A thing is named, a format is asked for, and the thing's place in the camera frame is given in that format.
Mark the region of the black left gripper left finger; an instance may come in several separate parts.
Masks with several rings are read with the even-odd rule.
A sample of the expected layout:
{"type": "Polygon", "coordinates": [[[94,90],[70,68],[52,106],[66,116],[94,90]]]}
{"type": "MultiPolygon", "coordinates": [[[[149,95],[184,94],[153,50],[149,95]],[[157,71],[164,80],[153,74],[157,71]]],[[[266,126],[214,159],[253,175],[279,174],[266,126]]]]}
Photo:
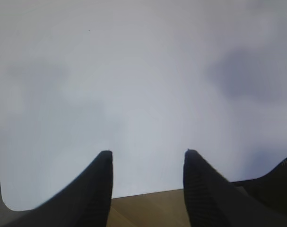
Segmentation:
{"type": "Polygon", "coordinates": [[[102,151],[68,186],[8,227],[105,227],[113,190],[113,154],[102,151]]]}

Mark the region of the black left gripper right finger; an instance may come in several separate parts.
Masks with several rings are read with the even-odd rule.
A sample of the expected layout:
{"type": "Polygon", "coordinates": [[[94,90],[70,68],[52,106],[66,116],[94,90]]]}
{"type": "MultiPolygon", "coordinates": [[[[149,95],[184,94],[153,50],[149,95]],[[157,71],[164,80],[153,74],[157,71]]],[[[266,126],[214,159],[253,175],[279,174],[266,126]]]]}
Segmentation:
{"type": "Polygon", "coordinates": [[[287,217],[241,193],[196,150],[187,150],[183,193],[192,227],[287,227],[287,217]]]}

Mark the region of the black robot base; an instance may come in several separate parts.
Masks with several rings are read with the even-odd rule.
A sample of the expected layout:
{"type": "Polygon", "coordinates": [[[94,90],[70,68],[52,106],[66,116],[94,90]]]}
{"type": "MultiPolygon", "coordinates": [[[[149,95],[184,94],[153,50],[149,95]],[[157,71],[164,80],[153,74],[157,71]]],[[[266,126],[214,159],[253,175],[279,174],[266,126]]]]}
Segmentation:
{"type": "Polygon", "coordinates": [[[287,217],[287,158],[268,174],[252,180],[233,182],[233,185],[287,217]]]}

